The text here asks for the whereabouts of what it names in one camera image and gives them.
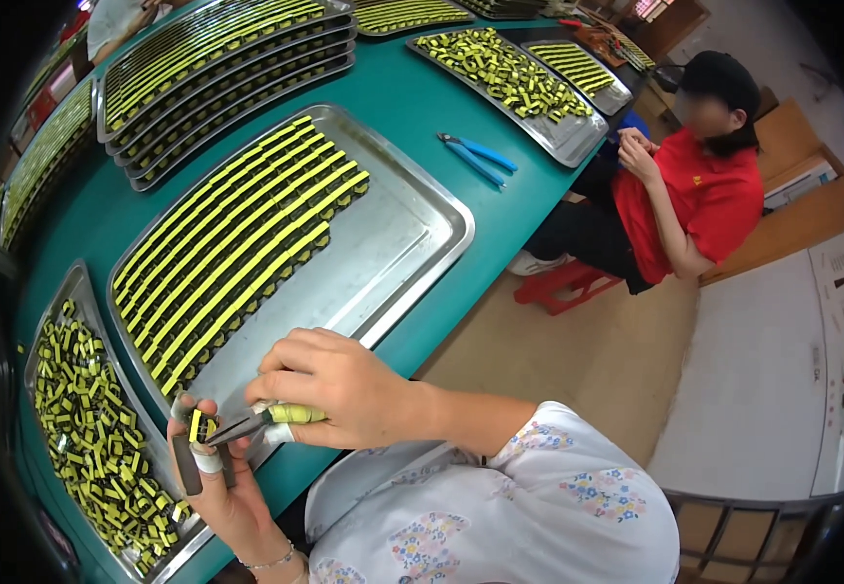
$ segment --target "white sneaker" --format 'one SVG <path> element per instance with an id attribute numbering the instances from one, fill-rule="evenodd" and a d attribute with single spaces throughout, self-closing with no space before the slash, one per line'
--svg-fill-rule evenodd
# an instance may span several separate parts
<path id="1" fill-rule="evenodd" d="M 562 263 L 568 262 L 568 254 L 556 260 L 537 260 L 535 256 L 526 250 L 520 250 L 509 265 L 506 266 L 506 271 L 516 275 L 532 275 L 540 274 L 541 272 L 549 272 L 554 270 Z"/>

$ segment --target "bracelet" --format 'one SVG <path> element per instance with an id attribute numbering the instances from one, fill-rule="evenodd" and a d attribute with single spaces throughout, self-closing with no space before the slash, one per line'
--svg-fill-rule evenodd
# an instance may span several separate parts
<path id="1" fill-rule="evenodd" d="M 281 566 L 283 564 L 288 564 L 289 562 L 292 562 L 292 557 L 296 553 L 296 547 L 288 539 L 286 540 L 286 543 L 289 544 L 289 553 L 282 556 L 281 558 L 279 558 L 275 562 L 270 562 L 268 564 L 260 564 L 260 565 L 252 566 L 252 565 L 244 562 L 240 558 L 237 558 L 237 561 L 240 562 L 241 564 L 243 564 L 243 567 L 245 567 L 247 570 L 265 570 L 265 569 L 268 569 L 268 568 L 274 568 L 276 566 Z"/>

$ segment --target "woman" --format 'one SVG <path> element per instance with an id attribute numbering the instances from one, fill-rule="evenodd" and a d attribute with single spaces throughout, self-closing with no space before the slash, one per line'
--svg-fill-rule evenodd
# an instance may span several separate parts
<path id="1" fill-rule="evenodd" d="M 259 371 L 248 402 L 328 414 L 290 438 L 355 450 L 311 486 L 304 524 L 287 533 L 244 461 L 248 438 L 230 445 L 236 487 L 201 473 L 201 494 L 186 499 L 259 582 L 669 583 L 677 574 L 678 529 L 661 490 L 560 403 L 404 380 L 324 329 L 289 333 Z M 176 403 L 170 443 L 194 399 Z M 210 400 L 198 408 L 216 411 Z M 212 451 L 198 466 L 219 460 Z M 292 531 L 314 542 L 311 557 L 294 549 Z"/>
<path id="2" fill-rule="evenodd" d="M 97 66 L 139 31 L 191 0 L 100 0 L 88 27 L 88 58 Z"/>
<path id="3" fill-rule="evenodd" d="M 572 256 L 626 280 L 631 294 L 667 274 L 693 278 L 726 259 L 763 213 L 754 118 L 759 88 L 725 53 L 685 66 L 684 128 L 661 146 L 621 130 L 616 162 L 594 160 L 509 264 L 514 274 L 552 269 Z"/>

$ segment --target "red stool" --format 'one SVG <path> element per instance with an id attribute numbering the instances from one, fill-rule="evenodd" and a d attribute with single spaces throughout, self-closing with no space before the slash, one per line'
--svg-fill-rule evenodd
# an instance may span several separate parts
<path id="1" fill-rule="evenodd" d="M 591 286 L 601 279 L 605 279 L 607 282 L 591 290 Z M 521 305 L 531 302 L 542 303 L 549 315 L 554 317 L 565 310 L 587 302 L 622 281 L 621 278 L 574 260 L 559 265 L 550 272 L 527 275 L 519 290 L 512 293 L 512 297 Z M 556 297 L 556 292 L 564 289 L 579 293 L 568 299 Z"/>

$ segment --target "hair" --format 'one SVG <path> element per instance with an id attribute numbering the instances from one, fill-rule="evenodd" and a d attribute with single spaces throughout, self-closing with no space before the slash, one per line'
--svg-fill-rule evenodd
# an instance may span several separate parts
<path id="1" fill-rule="evenodd" d="M 742 128 L 738 128 L 730 134 L 715 135 L 704 138 L 704 146 L 707 146 L 711 153 L 721 157 L 729 158 L 742 150 L 751 147 L 759 151 L 759 137 L 753 122 L 746 122 Z"/>

